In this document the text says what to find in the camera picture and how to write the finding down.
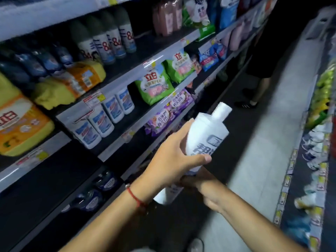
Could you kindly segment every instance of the gray floor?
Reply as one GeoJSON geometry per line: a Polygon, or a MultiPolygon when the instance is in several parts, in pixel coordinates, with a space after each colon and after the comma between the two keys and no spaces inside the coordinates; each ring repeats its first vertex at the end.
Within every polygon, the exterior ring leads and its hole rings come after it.
{"type": "MultiPolygon", "coordinates": [[[[320,44],[301,43],[284,54],[271,88],[258,108],[233,108],[225,121],[230,134],[207,166],[270,220],[297,139],[320,48],[320,44]]],[[[242,88],[253,88],[256,84],[256,78],[243,73],[222,101],[233,106],[234,101],[242,99],[242,88]]],[[[148,215],[134,220],[133,225],[134,233],[128,232],[120,238],[122,251],[149,246],[157,252],[182,252],[192,237],[204,241],[205,252],[249,251],[221,215],[187,191],[170,206],[151,208],[148,215]]]]}

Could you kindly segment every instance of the black shoe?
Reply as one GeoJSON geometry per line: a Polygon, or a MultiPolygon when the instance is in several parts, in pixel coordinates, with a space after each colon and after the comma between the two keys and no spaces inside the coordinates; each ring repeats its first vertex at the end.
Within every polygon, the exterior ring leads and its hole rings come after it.
{"type": "Polygon", "coordinates": [[[250,102],[241,101],[241,102],[235,102],[234,105],[238,108],[243,108],[243,109],[255,109],[258,103],[256,105],[252,105],[250,104],[250,102]]]}
{"type": "Polygon", "coordinates": [[[248,99],[251,100],[252,97],[254,96],[254,89],[250,89],[250,88],[243,88],[243,90],[241,91],[243,93],[243,95],[248,99]]]}

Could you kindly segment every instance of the forearm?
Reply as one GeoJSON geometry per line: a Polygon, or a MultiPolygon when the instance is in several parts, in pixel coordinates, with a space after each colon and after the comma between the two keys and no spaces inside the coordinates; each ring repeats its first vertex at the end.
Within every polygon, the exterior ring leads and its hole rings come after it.
{"type": "Polygon", "coordinates": [[[222,189],[222,215],[254,252],[307,252],[269,220],[226,187],[222,189]]]}
{"type": "MultiPolygon", "coordinates": [[[[140,176],[130,187],[132,193],[148,202],[159,192],[160,187],[140,176]]],[[[110,251],[113,242],[129,219],[137,212],[137,202],[128,191],[124,191],[61,252],[104,252],[110,251]]]]}

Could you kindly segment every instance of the red string bracelet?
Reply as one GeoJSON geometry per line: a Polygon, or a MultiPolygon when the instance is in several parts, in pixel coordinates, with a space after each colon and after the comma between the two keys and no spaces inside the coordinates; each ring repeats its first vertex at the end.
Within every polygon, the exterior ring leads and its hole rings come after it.
{"type": "Polygon", "coordinates": [[[136,206],[137,207],[147,207],[147,204],[144,203],[143,201],[141,201],[139,198],[137,198],[131,191],[131,189],[129,188],[130,184],[126,185],[126,190],[129,192],[129,194],[133,197],[134,200],[136,200],[136,206]]]}

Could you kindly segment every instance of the foot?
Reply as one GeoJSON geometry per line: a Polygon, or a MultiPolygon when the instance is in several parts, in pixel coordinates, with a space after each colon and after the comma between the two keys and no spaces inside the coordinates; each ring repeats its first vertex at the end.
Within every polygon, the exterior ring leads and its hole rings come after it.
{"type": "Polygon", "coordinates": [[[250,89],[250,88],[243,88],[243,90],[241,91],[243,93],[243,95],[248,99],[251,100],[252,97],[254,96],[254,89],[250,89]]]}
{"type": "Polygon", "coordinates": [[[187,252],[204,252],[203,241],[199,238],[193,239],[187,248],[187,252]]]}
{"type": "Polygon", "coordinates": [[[238,108],[243,108],[243,109],[255,109],[258,103],[256,103],[255,105],[252,105],[248,101],[241,101],[241,102],[235,102],[234,105],[237,106],[238,108]]]}

